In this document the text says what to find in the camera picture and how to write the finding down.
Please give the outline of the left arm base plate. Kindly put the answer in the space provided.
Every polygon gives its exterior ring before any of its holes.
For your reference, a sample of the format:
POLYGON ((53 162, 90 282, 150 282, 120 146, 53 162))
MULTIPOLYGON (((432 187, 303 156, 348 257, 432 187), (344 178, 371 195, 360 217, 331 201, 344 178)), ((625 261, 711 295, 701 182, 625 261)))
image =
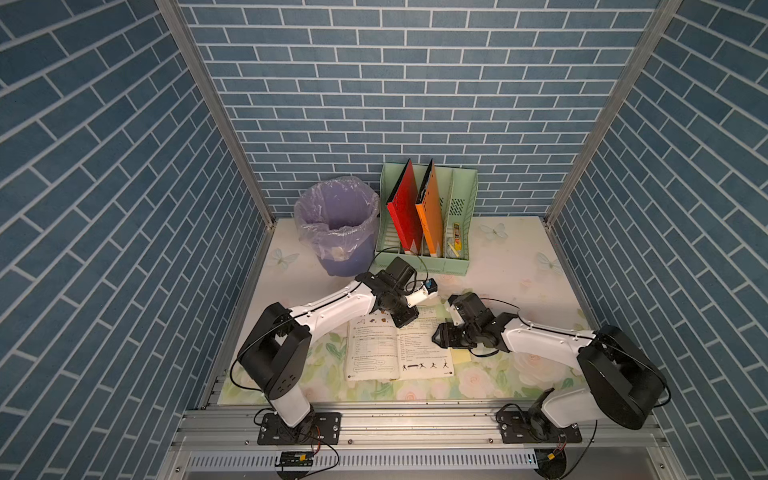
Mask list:
POLYGON ((315 412, 296 426, 289 427, 278 414, 266 413, 261 418, 257 444, 335 446, 339 442, 341 420, 342 414, 339 412, 315 412))

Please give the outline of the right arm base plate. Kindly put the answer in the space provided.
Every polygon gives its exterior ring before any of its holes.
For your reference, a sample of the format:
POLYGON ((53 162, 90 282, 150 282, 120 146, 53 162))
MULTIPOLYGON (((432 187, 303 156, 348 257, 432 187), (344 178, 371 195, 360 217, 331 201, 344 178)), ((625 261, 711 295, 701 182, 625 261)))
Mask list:
POLYGON ((543 420, 531 422, 527 412, 500 410, 495 415, 504 444, 571 445, 583 442, 576 425, 558 428, 543 420))

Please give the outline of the English textbook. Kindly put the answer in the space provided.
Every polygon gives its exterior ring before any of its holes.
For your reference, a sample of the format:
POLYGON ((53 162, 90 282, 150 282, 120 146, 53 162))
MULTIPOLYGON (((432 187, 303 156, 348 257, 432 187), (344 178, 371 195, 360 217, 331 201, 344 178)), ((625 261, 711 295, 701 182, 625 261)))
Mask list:
POLYGON ((377 311, 347 324, 348 381, 392 381, 447 378, 454 375, 451 352, 432 341, 444 313, 419 307, 419 316, 398 328, 393 317, 377 311))

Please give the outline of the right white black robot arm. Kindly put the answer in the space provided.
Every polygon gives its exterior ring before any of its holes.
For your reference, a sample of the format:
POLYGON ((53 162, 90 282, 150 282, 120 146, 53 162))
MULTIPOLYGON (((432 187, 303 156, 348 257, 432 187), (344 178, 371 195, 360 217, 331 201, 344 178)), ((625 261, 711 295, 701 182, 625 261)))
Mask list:
POLYGON ((439 325, 432 341, 443 349, 528 354, 562 364, 586 384, 544 391, 529 408, 541 431, 608 419, 640 429, 653 409, 671 400, 668 381, 647 355, 619 328, 597 331, 543 326, 518 312, 493 312, 474 293, 448 300, 449 322, 439 325))

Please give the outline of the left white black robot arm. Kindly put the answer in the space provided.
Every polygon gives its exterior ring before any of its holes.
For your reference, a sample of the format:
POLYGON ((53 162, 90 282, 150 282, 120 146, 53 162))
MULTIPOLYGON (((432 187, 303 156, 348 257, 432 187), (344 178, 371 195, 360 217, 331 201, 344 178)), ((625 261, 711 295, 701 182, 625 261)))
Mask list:
POLYGON ((314 410, 299 386, 313 343, 350 321, 377 311, 390 316, 398 328, 419 316, 417 306, 437 294, 432 278, 416 279, 415 269, 395 258, 377 273, 358 274, 340 290, 304 305, 276 302, 262 312, 235 354, 283 424, 292 429, 309 424, 314 410))

